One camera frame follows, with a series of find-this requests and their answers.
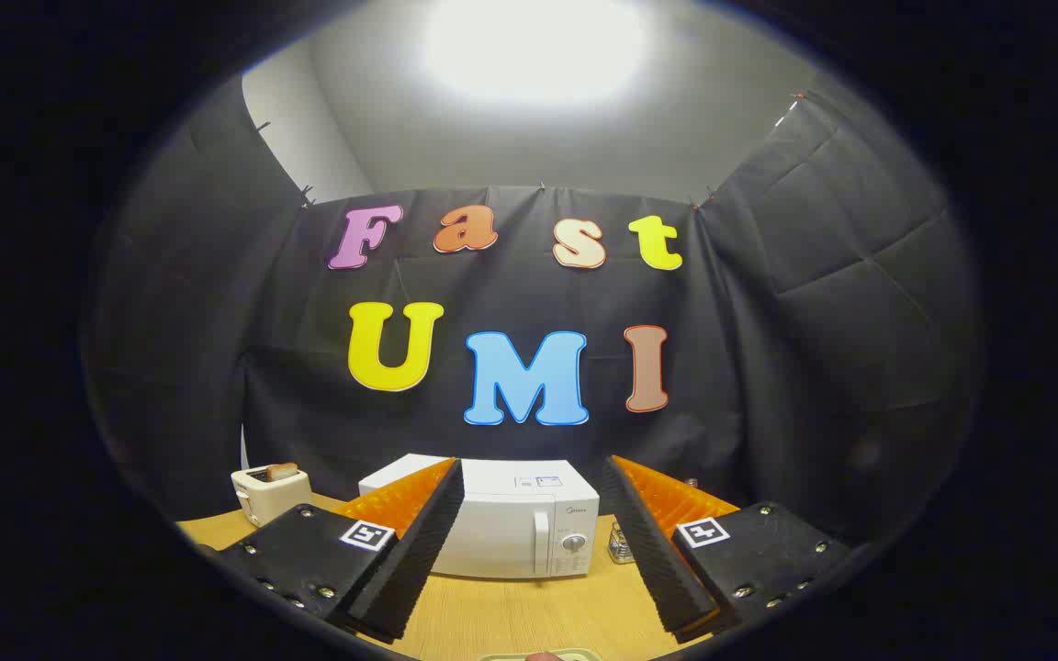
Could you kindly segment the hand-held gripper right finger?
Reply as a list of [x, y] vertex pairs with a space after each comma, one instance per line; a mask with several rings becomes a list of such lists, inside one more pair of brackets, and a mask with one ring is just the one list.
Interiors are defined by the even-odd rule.
[[747, 507], [613, 455], [606, 502], [664, 631], [679, 643], [756, 626], [822, 589], [851, 545], [772, 501]]

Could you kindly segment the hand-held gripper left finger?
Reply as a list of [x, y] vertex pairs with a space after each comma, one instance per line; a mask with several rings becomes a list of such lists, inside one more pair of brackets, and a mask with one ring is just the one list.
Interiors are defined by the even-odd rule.
[[464, 498], [462, 462], [449, 457], [335, 510], [295, 504], [238, 541], [197, 550], [291, 611], [393, 643]]

